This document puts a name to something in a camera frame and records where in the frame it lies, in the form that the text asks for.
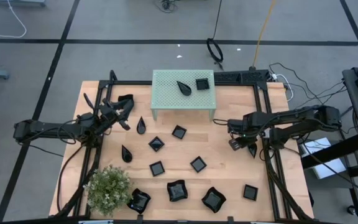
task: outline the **wooden tabletop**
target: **wooden tabletop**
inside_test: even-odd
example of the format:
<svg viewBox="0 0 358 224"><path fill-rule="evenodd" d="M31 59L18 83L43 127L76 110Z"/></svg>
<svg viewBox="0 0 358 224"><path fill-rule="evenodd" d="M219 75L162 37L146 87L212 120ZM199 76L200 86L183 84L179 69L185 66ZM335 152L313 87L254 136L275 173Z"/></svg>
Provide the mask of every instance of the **wooden tabletop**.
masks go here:
<svg viewBox="0 0 358 224"><path fill-rule="evenodd" d="M82 83L75 116L91 111L83 98L83 93L94 101L97 87L98 82ZM255 159L246 148L233 151L227 143L231 139L227 127L210 122L208 111L163 110L158 112L157 120L154 121L150 110L151 87L151 85L113 86L111 98L113 102L117 101L120 95L134 95L135 106L127 122L131 130L125 131L120 125L113 126L111 134L104 137L99 163L99 168L108 165L123 168L134 183L133 189L139 188L151 196L152 199L143 213L144 220L224 221L228 216L233 216L235 221L274 221L265 163L258 157L262 148L261 142L257 142L258 152ZM282 83L268 83L268 93L273 113L288 110ZM260 97L264 109L262 92ZM215 118L242 119L244 114L256 111L254 92L252 87L248 86L216 86L216 102ZM147 127L143 135L136 132L136 125L141 116ZM176 125L187 129L182 140L171 135ZM158 152L148 145L156 136L165 143ZM134 158L129 164L121 159L122 145L133 154ZM79 145L67 145L62 164L78 147ZM298 150L294 140L289 140L286 147ZM288 191L305 213L313 217L299 155L289 150L281 150L280 153ZM63 173L61 206L78 187L84 154L83 149L69 162ZM190 162L198 156L207 163L207 167L200 173L195 172L190 166ZM157 161L162 161L165 173L153 177L149 165ZM188 198L170 202L167 183L178 179L185 180ZM245 184L259 189L256 202L242 197ZM227 199L218 213L213 213L201 201L211 187L215 187ZM50 214L57 212L56 194L55 191ZM285 217L281 194L277 194L277 197L280 216ZM82 202L81 214L84 214L86 193ZM114 212L114 219L134 220L137 215L137 212L123 206ZM98 212L92 212L91 217L112 218L103 217Z"/></svg>

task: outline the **green artificial plant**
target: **green artificial plant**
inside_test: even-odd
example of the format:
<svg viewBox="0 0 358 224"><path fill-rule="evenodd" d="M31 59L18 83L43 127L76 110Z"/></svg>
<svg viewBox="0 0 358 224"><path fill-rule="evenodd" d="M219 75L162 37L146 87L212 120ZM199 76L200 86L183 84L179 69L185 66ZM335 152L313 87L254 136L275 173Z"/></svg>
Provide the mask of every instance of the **green artificial plant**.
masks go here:
<svg viewBox="0 0 358 224"><path fill-rule="evenodd" d="M108 166L97 170L88 184L88 205L92 210L104 216L112 216L113 211L129 202L131 182L127 173L122 169Z"/></svg>

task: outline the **mint green shelf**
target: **mint green shelf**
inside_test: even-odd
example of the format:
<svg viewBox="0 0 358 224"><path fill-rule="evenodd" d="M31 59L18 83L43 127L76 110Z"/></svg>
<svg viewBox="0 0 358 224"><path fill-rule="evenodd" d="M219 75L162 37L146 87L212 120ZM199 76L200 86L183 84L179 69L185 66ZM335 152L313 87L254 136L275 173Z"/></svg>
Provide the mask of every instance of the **mint green shelf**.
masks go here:
<svg viewBox="0 0 358 224"><path fill-rule="evenodd" d="M208 78L208 90L197 90L198 78ZM191 88L190 96L181 93L177 81ZM157 110L209 110L209 118L213 119L216 109L214 71L154 70L151 109L154 120L157 120Z"/></svg>

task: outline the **black square bowl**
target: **black square bowl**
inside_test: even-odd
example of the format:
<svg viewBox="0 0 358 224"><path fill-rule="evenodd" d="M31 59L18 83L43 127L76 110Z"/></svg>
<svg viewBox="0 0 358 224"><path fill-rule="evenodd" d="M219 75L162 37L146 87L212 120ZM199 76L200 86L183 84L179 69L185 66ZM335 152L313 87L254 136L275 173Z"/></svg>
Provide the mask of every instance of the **black square bowl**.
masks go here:
<svg viewBox="0 0 358 224"><path fill-rule="evenodd" d="M153 177L163 174L165 172L164 166L162 165L161 161L151 164L150 170L152 171Z"/></svg>
<svg viewBox="0 0 358 224"><path fill-rule="evenodd" d="M196 79L197 90L209 89L209 83L207 78Z"/></svg>
<svg viewBox="0 0 358 224"><path fill-rule="evenodd" d="M201 200L204 205L216 213L219 209L221 209L223 203L226 201L226 197L221 192L218 192L214 187L211 187Z"/></svg>
<svg viewBox="0 0 358 224"><path fill-rule="evenodd" d="M206 167L206 163L200 156L194 159L190 164L197 172L200 172Z"/></svg>
<svg viewBox="0 0 358 224"><path fill-rule="evenodd" d="M179 138L179 139L183 139L183 137L186 134L186 131L187 131L186 128L183 128L183 127L177 125L175 127L175 129L173 130L172 135L177 137L177 138Z"/></svg>
<svg viewBox="0 0 358 224"><path fill-rule="evenodd" d="M257 196L258 188L246 184L246 187L244 187L243 197L256 201Z"/></svg>
<svg viewBox="0 0 358 224"><path fill-rule="evenodd" d="M150 200L151 197L147 193L142 192L139 189L135 189L132 192L132 199L129 201L127 206L130 209L137 211L137 213L142 214Z"/></svg>
<svg viewBox="0 0 358 224"><path fill-rule="evenodd" d="M187 189L184 180L167 183L167 189L170 202L177 202L181 199L187 198Z"/></svg>
<svg viewBox="0 0 358 224"><path fill-rule="evenodd" d="M155 138L153 138L153 140L151 140L149 142L149 146L155 151L157 152L158 150L160 150L162 148L162 146L164 146L164 142L161 141L161 139L158 138L158 136L156 136Z"/></svg>

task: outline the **white cable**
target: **white cable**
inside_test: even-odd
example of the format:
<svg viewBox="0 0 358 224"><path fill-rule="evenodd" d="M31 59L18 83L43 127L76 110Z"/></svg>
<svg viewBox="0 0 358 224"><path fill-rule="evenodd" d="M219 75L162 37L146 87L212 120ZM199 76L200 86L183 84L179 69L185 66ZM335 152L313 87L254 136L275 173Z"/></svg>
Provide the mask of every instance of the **white cable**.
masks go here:
<svg viewBox="0 0 358 224"><path fill-rule="evenodd" d="M289 100L287 100L287 102L289 102L290 100L292 100L292 98L293 98L293 90L292 90L291 85L290 85L290 82L287 80L287 78L285 78L285 76L284 76L284 75L281 75L281 74L272 74L272 77L273 77L274 80L277 80L277 77L283 77L283 78L285 79L285 81L287 82L287 85L288 85L288 87L289 87L289 89L290 89L290 91L291 91L291 97L290 97Z"/></svg>
<svg viewBox="0 0 358 224"><path fill-rule="evenodd" d="M11 35L0 35L0 37L11 37L11 38L21 38L23 36L25 36L25 34L27 33L27 29L25 28L25 25L22 23L22 21L18 18L18 16L16 15L16 13L13 11L13 8L11 6L11 2L10 0L6 0L8 5L9 5L9 9L12 11L13 15L16 17L16 19L20 22L20 24L22 25L22 27L24 28L24 33L20 36L11 36Z"/></svg>

